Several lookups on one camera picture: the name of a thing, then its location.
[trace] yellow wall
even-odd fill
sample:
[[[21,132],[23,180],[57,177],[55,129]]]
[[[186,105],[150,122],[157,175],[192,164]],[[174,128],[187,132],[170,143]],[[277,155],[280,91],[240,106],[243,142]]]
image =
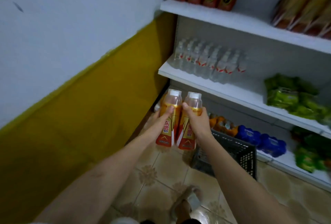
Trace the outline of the yellow wall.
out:
[[[175,16],[162,14],[0,131],[0,223],[31,221],[128,140],[167,79]]]

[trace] person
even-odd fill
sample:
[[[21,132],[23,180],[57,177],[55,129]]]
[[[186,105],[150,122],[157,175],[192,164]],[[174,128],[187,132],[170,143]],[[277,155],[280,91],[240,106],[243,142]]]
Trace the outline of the person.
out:
[[[186,103],[183,103],[183,109],[188,114],[197,144],[205,151],[237,222],[296,223],[278,201],[215,140],[206,108],[203,108],[201,116],[196,116]],[[140,155],[155,142],[172,112],[172,106],[161,117],[156,112],[138,137],[73,181],[36,217],[35,222],[96,224],[115,199]],[[171,215],[177,219],[177,224],[199,223],[190,218],[190,212],[201,204],[201,195],[198,187],[191,186],[175,202]],[[137,222],[122,219],[117,223]]]

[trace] basket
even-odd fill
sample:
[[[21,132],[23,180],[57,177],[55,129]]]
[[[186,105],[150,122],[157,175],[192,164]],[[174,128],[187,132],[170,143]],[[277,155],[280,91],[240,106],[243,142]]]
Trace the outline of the basket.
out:
[[[212,134],[231,157],[256,180],[256,147],[215,130],[212,130]],[[207,160],[205,152],[198,146],[194,153],[191,167],[215,177],[214,171]]]

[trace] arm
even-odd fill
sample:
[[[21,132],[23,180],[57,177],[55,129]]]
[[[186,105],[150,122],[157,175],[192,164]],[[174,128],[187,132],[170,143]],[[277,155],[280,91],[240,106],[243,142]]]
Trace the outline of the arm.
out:
[[[206,109],[201,116],[188,113],[197,143],[205,151],[218,184],[238,223],[296,223],[257,181],[255,181],[213,137]]]
[[[35,219],[49,224],[94,224],[99,221],[135,167],[146,147],[159,136],[167,117],[155,113],[147,129],[112,156],[72,182]]]

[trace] blue bottle pack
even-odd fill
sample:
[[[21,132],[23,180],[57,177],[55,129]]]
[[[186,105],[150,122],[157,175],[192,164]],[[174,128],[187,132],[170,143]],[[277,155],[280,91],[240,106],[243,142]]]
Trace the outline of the blue bottle pack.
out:
[[[261,143],[260,135],[260,132],[252,130],[251,128],[246,128],[245,126],[241,125],[238,126],[238,133],[236,135],[236,138],[258,147]]]
[[[270,137],[268,134],[261,134],[261,143],[259,145],[260,150],[270,154],[272,157],[277,158],[286,152],[286,143],[283,140],[275,137]]]

